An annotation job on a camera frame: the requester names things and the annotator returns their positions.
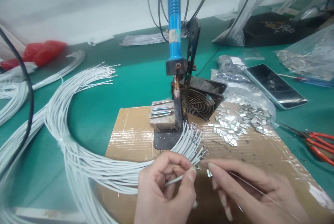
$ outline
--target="brown cardboard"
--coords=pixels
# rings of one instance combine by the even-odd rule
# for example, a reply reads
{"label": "brown cardboard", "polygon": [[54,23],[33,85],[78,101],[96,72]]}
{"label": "brown cardboard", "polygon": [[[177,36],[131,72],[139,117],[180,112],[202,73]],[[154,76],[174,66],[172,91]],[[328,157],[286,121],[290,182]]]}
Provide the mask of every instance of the brown cardboard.
{"label": "brown cardboard", "polygon": [[[237,105],[225,104],[231,106],[231,112],[239,109]],[[153,147],[150,112],[151,106],[121,109],[105,156],[129,161],[146,161],[157,157],[160,151]],[[211,116],[210,123],[216,123],[215,116],[217,113]],[[206,158],[234,157],[254,164],[266,172],[286,176],[310,215],[311,223],[334,223],[333,202],[275,131],[270,131],[270,134],[266,136],[249,128],[246,135],[240,136],[238,147],[232,147],[226,144],[222,137],[212,133],[212,127],[207,125],[208,122],[191,115],[189,121],[196,123],[204,130],[202,142],[209,150]],[[192,210],[188,223],[228,223],[205,169],[198,172],[195,189],[198,207]],[[100,185],[98,192],[106,210],[116,220],[121,224],[133,223],[136,195],[118,194]],[[232,215],[233,223],[250,223],[237,206],[232,208]]]}

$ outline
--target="plastic bag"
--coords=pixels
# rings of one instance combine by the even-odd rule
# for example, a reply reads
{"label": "plastic bag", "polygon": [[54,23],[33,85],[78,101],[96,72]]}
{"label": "plastic bag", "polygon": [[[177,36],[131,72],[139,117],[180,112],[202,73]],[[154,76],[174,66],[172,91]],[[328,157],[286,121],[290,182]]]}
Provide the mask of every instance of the plastic bag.
{"label": "plastic bag", "polygon": [[238,18],[236,24],[234,25],[232,31],[230,32],[227,39],[225,39],[228,34],[230,28],[222,32],[217,38],[215,38],[212,42],[231,45],[231,46],[239,46],[242,47],[245,45],[245,36],[243,32],[243,28],[245,27],[249,17],[252,15],[252,12],[257,8],[264,0],[248,0],[245,8],[242,11],[242,7],[244,6],[246,0],[240,0],[238,5]]}
{"label": "plastic bag", "polygon": [[[27,45],[22,59],[24,62],[34,62],[38,67],[42,67],[54,59],[66,46],[66,43],[61,41],[31,43]],[[5,70],[10,70],[18,65],[17,59],[1,62],[1,67]]]}
{"label": "plastic bag", "polygon": [[249,82],[250,80],[244,75],[246,65],[239,57],[230,55],[221,55],[216,59],[219,73],[219,79],[226,81]]}
{"label": "plastic bag", "polygon": [[276,52],[292,73],[317,80],[334,78],[334,24]]}
{"label": "plastic bag", "polygon": [[221,76],[221,71],[215,69],[211,69],[211,80],[227,84],[224,92],[225,101],[239,105],[244,103],[262,108],[271,115],[271,122],[275,122],[276,108],[274,104],[255,83],[225,79]]}
{"label": "plastic bag", "polygon": [[[25,62],[24,63],[28,74],[35,72],[37,68],[34,62]],[[0,88],[6,87],[9,84],[20,83],[24,80],[22,69],[20,66],[17,66],[7,72],[0,74]]]}

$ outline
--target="clear plastic bag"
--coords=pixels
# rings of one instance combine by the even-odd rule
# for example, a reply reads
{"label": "clear plastic bag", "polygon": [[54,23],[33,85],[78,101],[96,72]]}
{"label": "clear plastic bag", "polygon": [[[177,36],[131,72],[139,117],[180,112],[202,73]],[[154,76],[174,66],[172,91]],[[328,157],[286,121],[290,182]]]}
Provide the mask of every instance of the clear plastic bag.
{"label": "clear plastic bag", "polygon": [[[37,68],[34,62],[24,62],[28,74],[35,72]],[[0,74],[0,88],[6,87],[9,84],[20,83],[24,81],[24,76],[20,66],[12,68],[3,74]]]}
{"label": "clear plastic bag", "polygon": [[212,42],[216,43],[224,43],[225,45],[231,46],[239,46],[242,47],[245,45],[245,36],[243,32],[243,28],[245,27],[249,17],[252,15],[252,12],[257,8],[264,0],[248,0],[247,4],[243,11],[242,7],[244,6],[246,0],[240,0],[238,5],[238,16],[241,13],[239,19],[234,25],[232,31],[230,32],[228,38],[225,40],[226,35],[229,32],[229,28],[222,32],[217,38],[215,38]]}
{"label": "clear plastic bag", "polygon": [[250,80],[244,75],[246,65],[239,57],[230,55],[221,55],[216,59],[219,73],[218,79],[225,81],[249,82]]}
{"label": "clear plastic bag", "polygon": [[227,88],[224,92],[225,101],[262,108],[271,115],[270,120],[272,127],[274,127],[273,123],[276,119],[276,108],[258,86],[251,81],[231,81],[230,79],[225,79],[221,73],[222,72],[219,70],[211,69],[211,80],[227,84]]}
{"label": "clear plastic bag", "polygon": [[323,81],[334,78],[334,24],[276,52],[292,73]]}

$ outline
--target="red plastic bag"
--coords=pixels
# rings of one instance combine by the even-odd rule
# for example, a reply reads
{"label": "red plastic bag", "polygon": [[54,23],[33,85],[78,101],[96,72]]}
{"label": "red plastic bag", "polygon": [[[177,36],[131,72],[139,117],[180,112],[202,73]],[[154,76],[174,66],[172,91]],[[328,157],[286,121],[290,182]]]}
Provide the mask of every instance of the red plastic bag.
{"label": "red plastic bag", "polygon": [[66,46],[66,43],[61,41],[46,41],[43,47],[32,58],[32,61],[38,67],[42,67],[55,58]]}
{"label": "red plastic bag", "polygon": [[[42,67],[54,59],[66,46],[67,44],[61,41],[30,43],[27,45],[22,59],[24,62],[34,62],[38,67]],[[1,67],[5,70],[10,70],[18,65],[17,59],[1,62]]]}
{"label": "red plastic bag", "polygon": [[33,61],[33,57],[42,50],[44,43],[30,43],[25,48],[23,53],[23,58],[28,59],[28,61]]}

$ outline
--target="fan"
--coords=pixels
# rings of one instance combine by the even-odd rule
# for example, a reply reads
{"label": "fan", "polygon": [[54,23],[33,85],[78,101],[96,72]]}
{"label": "fan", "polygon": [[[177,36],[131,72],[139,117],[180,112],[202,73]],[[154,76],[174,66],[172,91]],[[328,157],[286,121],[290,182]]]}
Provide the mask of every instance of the fan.
{"label": "fan", "polygon": [[[180,81],[181,98],[184,80]],[[221,82],[191,77],[186,112],[209,121],[219,104],[224,100],[222,95],[227,85]]]}

